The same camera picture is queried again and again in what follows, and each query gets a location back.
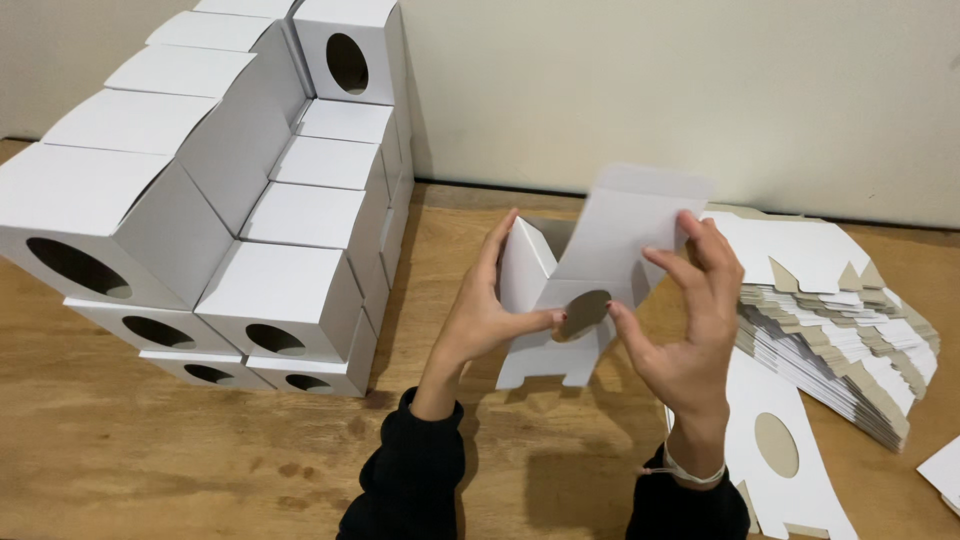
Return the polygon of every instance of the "wood grain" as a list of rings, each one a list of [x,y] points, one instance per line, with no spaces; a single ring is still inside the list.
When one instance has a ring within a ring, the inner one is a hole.
[[[365,400],[187,385],[0,261],[0,538],[333,538],[486,230],[512,206],[574,217],[582,204],[418,184]],[[960,236],[846,229],[941,332],[941,367],[903,454],[804,396],[814,433],[861,538],[956,538],[960,520],[915,468],[960,434]],[[670,281],[639,310],[658,341],[682,335],[683,313]],[[493,391],[504,354],[463,378],[466,538],[622,538],[632,470],[663,437],[656,399],[618,346],[584,389]]]

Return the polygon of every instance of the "stacked boxes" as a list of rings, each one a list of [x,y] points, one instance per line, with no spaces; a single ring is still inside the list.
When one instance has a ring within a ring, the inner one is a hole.
[[[0,167],[0,254],[192,384],[363,397],[413,190],[399,8],[203,0],[146,44]]]

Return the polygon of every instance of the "stack of flat box blanks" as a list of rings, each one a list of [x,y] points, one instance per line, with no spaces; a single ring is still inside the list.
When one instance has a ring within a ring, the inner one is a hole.
[[[713,206],[745,269],[737,346],[902,450],[937,368],[937,332],[836,225]]]
[[[414,185],[399,6],[202,0],[146,45],[0,167],[0,254],[188,382],[363,397]]]

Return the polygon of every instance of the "circular cutout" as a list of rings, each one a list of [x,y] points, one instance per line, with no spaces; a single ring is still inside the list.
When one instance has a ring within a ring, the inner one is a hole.
[[[311,394],[329,394],[333,392],[333,387],[329,383],[317,379],[316,377],[310,377],[309,375],[302,375],[299,373],[294,373],[287,376],[287,383],[295,388],[299,388],[304,392],[310,392]]]
[[[110,298],[126,300],[133,296],[130,284],[119,274],[73,246],[33,237],[27,239],[27,248],[40,262],[71,282]]]
[[[171,347],[174,349],[183,349],[189,351],[197,348],[197,342],[192,337],[154,319],[129,315],[122,319],[123,326],[127,330],[139,335],[147,341],[153,341],[157,345]]]
[[[236,382],[233,375],[220,371],[215,367],[204,366],[202,364],[186,364],[183,366],[183,371],[197,379],[220,384],[221,386],[233,386],[233,383]]]
[[[605,290],[591,290],[566,305],[566,320],[552,332],[553,340],[565,343],[579,339],[607,316],[607,302],[612,299]]]
[[[760,455],[775,473],[785,479],[792,479],[797,475],[800,470],[797,443],[780,418],[769,412],[758,414],[754,422],[754,436]]]
[[[334,34],[326,41],[326,67],[344,92],[359,95],[367,89],[370,71],[356,41],[346,34]]]
[[[303,356],[306,354],[306,346],[299,339],[296,339],[288,331],[281,330],[270,325],[249,325],[247,326],[247,337],[267,351],[276,355],[284,356]]]

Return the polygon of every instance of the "person's left hand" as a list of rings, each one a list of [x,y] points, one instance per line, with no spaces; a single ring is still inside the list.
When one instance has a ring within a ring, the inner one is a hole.
[[[463,365],[515,337],[560,324],[563,309],[510,313],[496,299],[496,262],[519,210],[512,209],[487,233],[480,255],[464,276],[431,359]]]

